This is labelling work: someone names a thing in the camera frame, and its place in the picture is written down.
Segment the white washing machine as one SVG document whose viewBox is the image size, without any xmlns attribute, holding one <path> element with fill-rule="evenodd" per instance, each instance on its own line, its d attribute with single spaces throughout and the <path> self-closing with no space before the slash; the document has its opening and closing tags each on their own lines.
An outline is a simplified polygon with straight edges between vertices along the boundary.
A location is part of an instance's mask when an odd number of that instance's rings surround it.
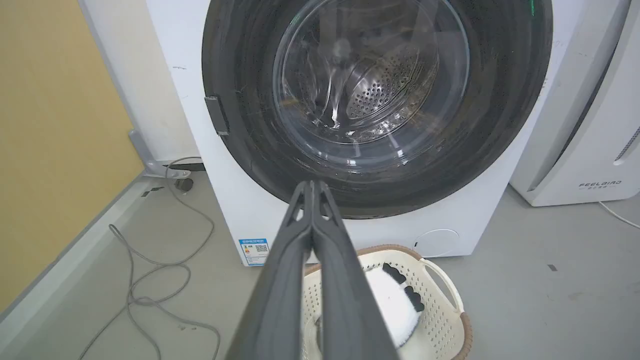
<svg viewBox="0 0 640 360">
<path fill-rule="evenodd" d="M 137 140 L 150 141 L 152 154 L 161 141 L 187 141 L 187 154 L 204 167 L 243 265 L 240 239 L 266 239 L 272 248 L 289 202 L 243 171 L 211 121 L 220 114 L 218 101 L 205 98 L 202 37 L 208 7 L 219 0 L 79 1 L 134 116 Z M 505 152 L 454 194 L 385 218 L 344 218 L 339 208 L 354 247 L 399 245 L 424 258 L 471 255 L 530 139 L 531 112 Z"/>
</svg>

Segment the cream plastic laundry basket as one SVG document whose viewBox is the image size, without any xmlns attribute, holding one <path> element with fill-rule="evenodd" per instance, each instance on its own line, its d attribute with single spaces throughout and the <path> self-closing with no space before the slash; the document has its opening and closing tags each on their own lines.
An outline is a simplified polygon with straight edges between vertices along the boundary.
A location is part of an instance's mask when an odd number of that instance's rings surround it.
<svg viewBox="0 0 640 360">
<path fill-rule="evenodd" d="M 403 289 L 420 296 L 424 308 L 417 326 L 398 349 L 401 360 L 466 360 L 473 329 L 453 281 L 439 266 L 416 251 L 397 244 L 382 244 L 357 251 L 361 268 L 384 265 L 397 270 Z M 318 326 L 322 314 L 322 272 L 319 264 L 306 269 L 302 287 L 301 360 L 322 360 Z"/>
</svg>

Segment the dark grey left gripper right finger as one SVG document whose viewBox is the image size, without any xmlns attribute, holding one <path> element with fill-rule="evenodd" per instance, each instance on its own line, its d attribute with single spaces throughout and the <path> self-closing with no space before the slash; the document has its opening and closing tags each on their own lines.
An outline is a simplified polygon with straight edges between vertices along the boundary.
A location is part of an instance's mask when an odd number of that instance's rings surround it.
<svg viewBox="0 0 640 360">
<path fill-rule="evenodd" d="M 321 266 L 322 360 L 400 360 L 329 187 L 311 182 L 311 248 Z"/>
</svg>

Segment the round black washing machine door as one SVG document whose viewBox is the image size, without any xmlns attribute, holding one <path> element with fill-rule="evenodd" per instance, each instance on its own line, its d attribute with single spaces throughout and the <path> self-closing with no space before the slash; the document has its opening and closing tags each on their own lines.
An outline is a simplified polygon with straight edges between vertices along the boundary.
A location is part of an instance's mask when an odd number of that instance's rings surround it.
<svg viewBox="0 0 640 360">
<path fill-rule="evenodd" d="M 325 183 L 345 219 L 461 190 L 524 127 L 553 47 L 553 0 L 212 0 L 202 36 L 214 129 L 289 202 Z"/>
</svg>

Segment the blue energy label sticker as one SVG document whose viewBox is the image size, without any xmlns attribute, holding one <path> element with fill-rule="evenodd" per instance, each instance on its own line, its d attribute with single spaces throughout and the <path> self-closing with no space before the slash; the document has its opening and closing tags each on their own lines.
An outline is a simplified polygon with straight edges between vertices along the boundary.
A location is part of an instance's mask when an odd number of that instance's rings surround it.
<svg viewBox="0 0 640 360">
<path fill-rule="evenodd" d="M 267 239 L 239 239 L 240 253 L 248 267 L 262 267 L 266 263 L 270 248 Z"/>
</svg>

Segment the white and black plush toy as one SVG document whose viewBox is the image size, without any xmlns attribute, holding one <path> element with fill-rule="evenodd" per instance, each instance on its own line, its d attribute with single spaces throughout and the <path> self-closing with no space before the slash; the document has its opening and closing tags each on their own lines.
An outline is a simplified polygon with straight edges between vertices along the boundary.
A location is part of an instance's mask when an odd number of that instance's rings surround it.
<svg viewBox="0 0 640 360">
<path fill-rule="evenodd" d="M 421 295 L 388 263 L 368 269 L 365 276 L 395 348 L 404 346 L 425 310 Z"/>
</svg>

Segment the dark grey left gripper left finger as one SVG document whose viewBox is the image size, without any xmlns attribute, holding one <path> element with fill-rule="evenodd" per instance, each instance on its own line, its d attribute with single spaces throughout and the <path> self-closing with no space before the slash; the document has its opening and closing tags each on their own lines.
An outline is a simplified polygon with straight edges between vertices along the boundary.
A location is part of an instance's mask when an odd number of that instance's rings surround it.
<svg viewBox="0 0 640 360">
<path fill-rule="evenodd" d="M 313 183 L 300 182 L 249 297 L 226 360 L 301 360 L 302 285 L 311 251 Z"/>
</svg>

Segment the white air purifier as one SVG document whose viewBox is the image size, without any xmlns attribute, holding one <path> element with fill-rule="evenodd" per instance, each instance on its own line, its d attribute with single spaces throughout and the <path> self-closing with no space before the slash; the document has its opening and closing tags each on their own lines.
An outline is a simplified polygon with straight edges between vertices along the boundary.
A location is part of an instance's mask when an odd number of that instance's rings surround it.
<svg viewBox="0 0 640 360">
<path fill-rule="evenodd" d="M 532 207 L 640 194 L 640 0 L 551 0 L 551 58 L 510 178 Z"/>
</svg>

